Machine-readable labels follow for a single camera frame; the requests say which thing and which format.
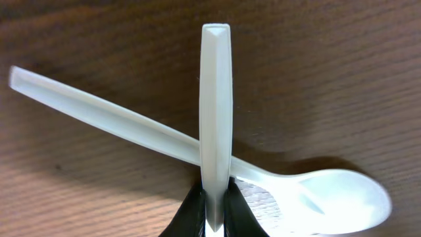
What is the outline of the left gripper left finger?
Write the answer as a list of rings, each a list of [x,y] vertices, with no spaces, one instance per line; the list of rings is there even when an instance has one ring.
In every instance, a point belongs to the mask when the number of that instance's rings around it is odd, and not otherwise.
[[[193,185],[170,224],[159,237],[204,237],[205,197],[202,185]]]

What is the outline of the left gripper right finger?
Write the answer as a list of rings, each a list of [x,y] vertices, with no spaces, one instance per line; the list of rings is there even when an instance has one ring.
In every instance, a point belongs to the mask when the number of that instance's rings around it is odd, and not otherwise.
[[[234,178],[224,194],[225,237],[269,237],[248,206]]]

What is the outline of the white plastic spoon crossed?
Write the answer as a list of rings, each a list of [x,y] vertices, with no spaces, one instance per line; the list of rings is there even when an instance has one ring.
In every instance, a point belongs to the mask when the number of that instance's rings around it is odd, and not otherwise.
[[[200,142],[171,127],[66,84],[13,66],[10,87],[44,105],[132,143],[201,168]],[[230,177],[270,193],[293,224],[309,232],[346,234],[377,226],[391,214],[386,189],[359,172],[324,169],[282,175],[232,155]]]

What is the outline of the white plastic spoon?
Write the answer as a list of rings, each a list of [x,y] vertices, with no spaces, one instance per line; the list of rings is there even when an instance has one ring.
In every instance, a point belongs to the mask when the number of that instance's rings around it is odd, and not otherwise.
[[[205,24],[201,34],[199,142],[201,181],[206,193],[207,233],[220,233],[223,198],[230,179],[233,130],[231,31]]]

